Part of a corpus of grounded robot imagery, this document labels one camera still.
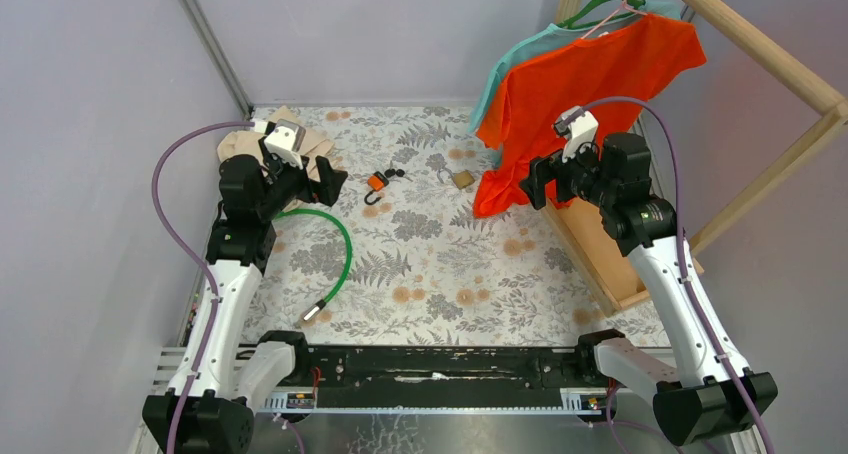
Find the orange padlock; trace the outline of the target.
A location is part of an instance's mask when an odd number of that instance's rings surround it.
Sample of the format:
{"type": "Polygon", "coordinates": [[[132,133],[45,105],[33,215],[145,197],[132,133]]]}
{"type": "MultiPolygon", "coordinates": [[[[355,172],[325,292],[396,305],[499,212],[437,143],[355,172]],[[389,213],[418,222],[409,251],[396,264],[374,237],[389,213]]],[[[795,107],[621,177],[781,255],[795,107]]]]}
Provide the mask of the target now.
{"type": "Polygon", "coordinates": [[[375,172],[372,176],[367,180],[367,185],[369,187],[368,193],[364,196],[364,203],[368,206],[373,206],[377,204],[381,199],[380,192],[389,184],[389,178],[386,177],[382,172],[375,172]]]}

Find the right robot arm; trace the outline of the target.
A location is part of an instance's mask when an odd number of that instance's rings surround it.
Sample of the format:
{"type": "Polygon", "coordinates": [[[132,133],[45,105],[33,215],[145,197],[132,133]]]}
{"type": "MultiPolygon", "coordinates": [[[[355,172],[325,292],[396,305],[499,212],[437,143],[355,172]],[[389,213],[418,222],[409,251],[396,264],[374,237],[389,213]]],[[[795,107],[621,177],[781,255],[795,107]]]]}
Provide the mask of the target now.
{"type": "Polygon", "coordinates": [[[768,372],[756,373],[724,331],[694,267],[671,203],[653,194],[651,153],[643,138],[608,135],[534,159],[520,186],[535,209],[553,183],[559,200],[598,208],[614,240],[647,288],[675,358],[669,366],[621,334],[584,335],[575,376],[597,386],[611,378],[652,408],[668,441],[683,446],[755,427],[776,399],[768,372]]]}

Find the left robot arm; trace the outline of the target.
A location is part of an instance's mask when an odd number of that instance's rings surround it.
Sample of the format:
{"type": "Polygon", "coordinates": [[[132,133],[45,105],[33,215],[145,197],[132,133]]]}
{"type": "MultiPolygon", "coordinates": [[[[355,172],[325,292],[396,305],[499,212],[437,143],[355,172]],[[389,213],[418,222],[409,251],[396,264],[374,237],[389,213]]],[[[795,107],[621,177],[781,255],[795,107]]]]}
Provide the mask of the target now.
{"type": "Polygon", "coordinates": [[[332,206],[347,172],[318,156],[296,167],[273,156],[262,165],[237,155],[219,167],[219,204],[200,266],[204,286],[183,359],[161,395],[147,397],[142,418],[165,453],[244,453],[254,418],[280,381],[309,375],[307,354],[284,340],[262,340],[235,367],[249,305],[276,240],[275,217],[294,200],[332,206]],[[318,177],[309,177],[313,166],[318,177]]]}

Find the black keys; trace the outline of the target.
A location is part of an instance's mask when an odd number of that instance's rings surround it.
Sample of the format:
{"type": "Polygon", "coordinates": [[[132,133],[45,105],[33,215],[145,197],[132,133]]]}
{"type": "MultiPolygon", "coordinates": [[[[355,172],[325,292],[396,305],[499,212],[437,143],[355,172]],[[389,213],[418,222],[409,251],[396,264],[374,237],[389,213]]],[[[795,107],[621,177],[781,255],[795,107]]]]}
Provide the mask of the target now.
{"type": "Polygon", "coordinates": [[[384,176],[387,180],[395,182],[399,179],[405,178],[407,176],[407,173],[404,169],[401,168],[389,168],[384,172],[384,176]]]}

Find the brass padlock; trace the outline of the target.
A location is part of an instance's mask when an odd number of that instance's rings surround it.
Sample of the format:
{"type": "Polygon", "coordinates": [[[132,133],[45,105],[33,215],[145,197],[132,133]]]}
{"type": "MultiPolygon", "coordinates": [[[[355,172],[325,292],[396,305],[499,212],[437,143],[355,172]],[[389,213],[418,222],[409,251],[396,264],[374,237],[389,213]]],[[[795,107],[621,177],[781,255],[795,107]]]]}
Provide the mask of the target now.
{"type": "Polygon", "coordinates": [[[468,170],[454,173],[449,169],[440,169],[437,171],[437,179],[442,183],[449,179],[458,190],[464,190],[475,183],[474,176],[468,170]]]}

